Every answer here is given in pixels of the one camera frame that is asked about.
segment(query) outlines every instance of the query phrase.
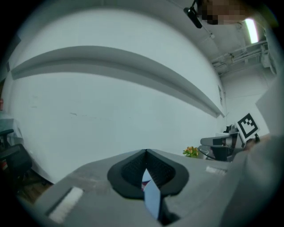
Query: blurred object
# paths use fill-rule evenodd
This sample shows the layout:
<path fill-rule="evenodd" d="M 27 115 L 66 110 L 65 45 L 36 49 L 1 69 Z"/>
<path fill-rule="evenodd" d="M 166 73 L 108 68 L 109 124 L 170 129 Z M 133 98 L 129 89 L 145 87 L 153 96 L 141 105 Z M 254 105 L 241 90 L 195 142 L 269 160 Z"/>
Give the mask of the blurred object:
<path fill-rule="evenodd" d="M 251 150 L 255 144 L 259 143 L 260 141 L 264 141 L 267 142 L 268 140 L 270 140 L 270 135 L 265 135 L 262 136 L 261 139 L 259 138 L 258 134 L 255 134 L 255 138 L 254 139 L 249 139 L 245 145 L 244 150 L 245 151 L 249 151 Z"/>
<path fill-rule="evenodd" d="M 197 18 L 197 12 L 194 9 L 194 5 L 196 3 L 196 0 L 193 1 L 193 4 L 191 5 L 190 8 L 184 8 L 185 14 L 191 19 L 192 23 L 197 27 L 197 28 L 202 28 L 201 22 Z"/>
<path fill-rule="evenodd" d="M 183 151 L 183 154 L 186 157 L 191 157 L 191 158 L 197 158 L 198 157 L 198 150 L 197 147 L 187 147 L 187 149 L 185 149 Z"/>
<path fill-rule="evenodd" d="M 3 110 L 4 100 L 0 99 L 0 111 Z"/>

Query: ceiling pipe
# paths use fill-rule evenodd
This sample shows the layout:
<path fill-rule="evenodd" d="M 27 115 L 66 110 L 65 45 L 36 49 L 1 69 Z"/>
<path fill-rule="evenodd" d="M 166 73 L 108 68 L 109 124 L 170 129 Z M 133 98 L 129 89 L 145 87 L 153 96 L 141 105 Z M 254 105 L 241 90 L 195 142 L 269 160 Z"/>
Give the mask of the ceiling pipe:
<path fill-rule="evenodd" d="M 243 54 L 243 55 L 237 55 L 233 58 L 233 60 L 238 60 L 238 58 L 243 58 L 243 57 L 246 57 L 248 55 L 251 55 L 251 54 L 254 54 L 254 53 L 257 53 L 257 52 L 261 52 L 261 49 L 257 49 L 255 51 L 252 51 L 252 52 L 249 52 L 249 53 L 246 53 L 246 54 Z"/>
<path fill-rule="evenodd" d="M 219 56 L 219 57 L 213 59 L 212 62 L 218 60 L 218 59 L 221 58 L 221 57 L 225 57 L 225 56 L 227 56 L 227 55 L 230 55 L 230 54 L 232 54 L 232 53 L 234 53 L 234 52 L 236 52 L 236 51 L 243 50 L 244 48 L 253 47 L 253 46 L 255 46 L 255 45 L 259 45 L 259 44 L 263 44 L 263 43 L 267 43 L 267 41 L 264 40 L 264 41 L 260 41 L 260 42 L 258 42 L 258 43 L 252 43 L 252 44 L 246 45 L 245 47 L 241 47 L 241 48 L 235 49 L 235 50 L 233 50 L 233 51 L 231 51 L 231 52 L 229 52 L 229 53 L 225 53 L 224 55 L 221 55 L 221 56 Z"/>
<path fill-rule="evenodd" d="M 235 70 L 230 70 L 230 71 L 228 71 L 228 72 L 219 74 L 219 76 L 220 76 L 220 77 L 225 77 L 225 76 L 227 76 L 227 75 L 230 75 L 230 74 L 233 73 L 233 72 L 238 72 L 238 71 L 241 71 L 241 70 L 244 70 L 244 69 L 248 69 L 248 68 L 251 68 L 251 67 L 256 67 L 256 66 L 258 66 L 258 65 L 261 66 L 261 63 L 249 65 L 249 66 L 247 66 L 247 67 L 243 67 L 243 68 L 239 68 L 239 69 L 235 69 Z"/>
<path fill-rule="evenodd" d="M 255 53 L 255 54 L 250 55 L 250 56 L 247 56 L 247 57 L 244 57 L 244 58 L 239 59 L 239 60 L 237 60 L 237 61 L 234 61 L 234 60 L 233 60 L 233 63 L 238 63 L 238 62 L 241 62 L 241 61 L 243 61 L 243 60 L 245 60 L 245 59 L 252 58 L 252 57 L 254 57 L 254 56 L 258 56 L 258 55 L 260 55 L 260 54 L 261 54 L 261 52 Z"/>

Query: black device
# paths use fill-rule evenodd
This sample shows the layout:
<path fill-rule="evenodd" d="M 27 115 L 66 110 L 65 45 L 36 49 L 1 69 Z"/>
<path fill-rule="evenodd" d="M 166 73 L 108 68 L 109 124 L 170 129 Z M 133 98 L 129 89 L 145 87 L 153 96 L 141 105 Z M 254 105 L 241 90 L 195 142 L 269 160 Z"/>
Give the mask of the black device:
<path fill-rule="evenodd" d="M 197 18 L 197 12 L 194 9 L 195 3 L 196 3 L 196 0 L 194 0 L 192 6 L 190 8 L 186 7 L 186 8 L 183 9 L 183 11 L 191 19 L 191 21 L 194 23 L 194 25 L 197 28 L 202 28 L 202 24 L 200 23 L 200 21 Z"/>
<path fill-rule="evenodd" d="M 0 132 L 0 138 L 3 138 L 3 141 L 0 141 L 0 151 L 5 150 L 8 147 L 10 147 L 10 144 L 8 143 L 8 134 L 13 133 L 13 129 L 8 129 L 5 131 Z"/>

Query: metal pipe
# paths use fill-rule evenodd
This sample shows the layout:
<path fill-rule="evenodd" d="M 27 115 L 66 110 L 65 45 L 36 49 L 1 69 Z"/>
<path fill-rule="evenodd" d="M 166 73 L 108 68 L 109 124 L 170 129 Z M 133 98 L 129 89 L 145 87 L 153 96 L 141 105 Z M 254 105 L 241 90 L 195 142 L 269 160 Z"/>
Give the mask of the metal pipe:
<path fill-rule="evenodd" d="M 237 58 L 239 58 L 239 57 L 244 57 L 244 56 L 246 56 L 246 55 L 249 55 L 249 54 L 254 54 L 254 53 L 256 53 L 256 52 L 258 52 L 258 51 L 260 51 L 261 49 L 257 49 L 257 50 L 255 50 L 255 51 L 251 51 L 251 52 L 248 52 L 248 53 L 241 53 L 241 54 L 239 54 L 239 55 L 237 55 L 237 56 L 234 56 L 234 59 L 237 59 Z"/>
<path fill-rule="evenodd" d="M 225 73 L 220 74 L 219 76 L 220 76 L 220 77 L 224 77 L 226 74 L 230 74 L 230 73 L 233 73 L 233 72 L 241 71 L 241 70 L 243 70 L 243 69 L 248 69 L 248 68 L 251 68 L 251 67 L 256 67 L 256 66 L 258 66 L 258 65 L 261 65 L 261 63 L 257 63 L 257 64 L 254 64 L 254 65 L 249 65 L 249 66 L 247 66 L 247 67 L 243 67 L 243 68 L 239 68 L 239 69 L 235 69 L 235 70 L 230 70 L 230 71 L 228 71 L 228 72 L 225 72 Z"/>
<path fill-rule="evenodd" d="M 261 53 L 261 50 L 260 50 L 260 49 L 257 49 L 257 50 L 255 50 L 255 51 L 252 51 L 252 52 L 246 53 L 246 54 L 244 54 L 244 55 L 242 55 L 242 56 L 234 57 L 234 58 L 233 58 L 233 61 L 234 61 L 234 60 L 236 60 L 236 61 L 237 61 L 237 60 L 239 60 L 238 58 L 243 58 L 243 57 L 249 56 L 249 55 L 251 55 L 251 54 L 258 53 L 258 52 L 260 52 L 260 53 Z"/>
<path fill-rule="evenodd" d="M 248 59 L 248 58 L 251 58 L 251 57 L 260 55 L 260 54 L 261 54 L 261 52 L 260 52 L 260 53 L 256 53 L 256 54 L 254 54 L 254 55 L 250 55 L 250 56 L 244 57 L 244 58 L 239 59 L 239 60 L 237 60 L 237 61 L 233 61 L 233 63 L 241 62 L 241 61 L 243 61 L 243 60 L 245 60 L 245 59 Z"/>
<path fill-rule="evenodd" d="M 231 52 L 229 52 L 229 53 L 225 53 L 224 55 L 221 55 L 221 56 L 219 56 L 219 57 L 217 57 L 217 58 L 215 58 L 215 59 L 213 59 L 213 60 L 211 60 L 211 61 L 214 62 L 214 61 L 216 61 L 217 59 L 219 59 L 219 58 L 221 58 L 221 57 L 224 57 L 224 56 L 226 56 L 226 55 L 229 55 L 229 54 L 231 54 L 231 53 L 233 53 L 233 52 L 240 51 L 240 50 L 242 50 L 242 49 L 244 49 L 244 48 L 253 47 L 253 46 L 255 46 L 255 45 L 259 45 L 259 44 L 262 44 L 262 43 L 267 43 L 267 41 L 264 40 L 264 41 L 260 41 L 260 42 L 258 42 L 258 43 L 252 43 L 252 44 L 246 45 L 246 46 L 244 46 L 244 47 L 235 49 L 235 50 L 233 50 L 233 51 L 231 51 Z"/>

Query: gray surface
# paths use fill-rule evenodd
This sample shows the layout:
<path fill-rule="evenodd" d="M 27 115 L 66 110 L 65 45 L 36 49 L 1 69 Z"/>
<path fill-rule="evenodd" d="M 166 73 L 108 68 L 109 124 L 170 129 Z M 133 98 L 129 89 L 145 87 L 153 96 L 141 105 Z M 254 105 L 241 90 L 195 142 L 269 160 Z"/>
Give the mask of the gray surface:
<path fill-rule="evenodd" d="M 208 137 L 208 138 L 202 138 L 200 140 L 200 143 L 204 146 L 214 146 L 214 147 L 223 147 L 223 145 L 213 145 L 213 140 L 215 139 L 220 139 L 220 138 L 229 138 L 230 136 L 229 135 L 226 135 L 226 136 L 221 136 L 221 137 Z"/>
<path fill-rule="evenodd" d="M 189 181 L 178 196 L 166 199 L 169 209 L 185 216 L 210 195 L 222 178 L 205 171 L 206 166 L 227 169 L 230 163 L 212 162 L 174 155 L 158 150 L 155 152 L 186 166 Z M 128 200 L 117 194 L 107 181 L 110 167 L 134 152 L 86 164 L 47 190 L 36 202 L 36 209 L 46 214 L 73 186 L 85 193 L 65 220 L 66 226 L 160 226 L 145 207 L 142 200 Z"/>
<path fill-rule="evenodd" d="M 273 137 L 240 152 L 232 163 L 200 160 L 153 150 L 178 162 L 189 172 L 189 181 L 165 202 L 181 219 L 168 226 L 236 226 L 253 217 L 273 196 L 281 180 L 284 139 Z M 142 200 L 124 199 L 107 181 L 110 167 L 137 151 L 86 164 L 47 190 L 36 202 L 46 214 L 73 186 L 84 189 L 64 226 L 161 226 Z M 225 170 L 211 173 L 206 167 Z"/>
<path fill-rule="evenodd" d="M 284 70 L 256 102 L 271 135 L 284 135 Z"/>

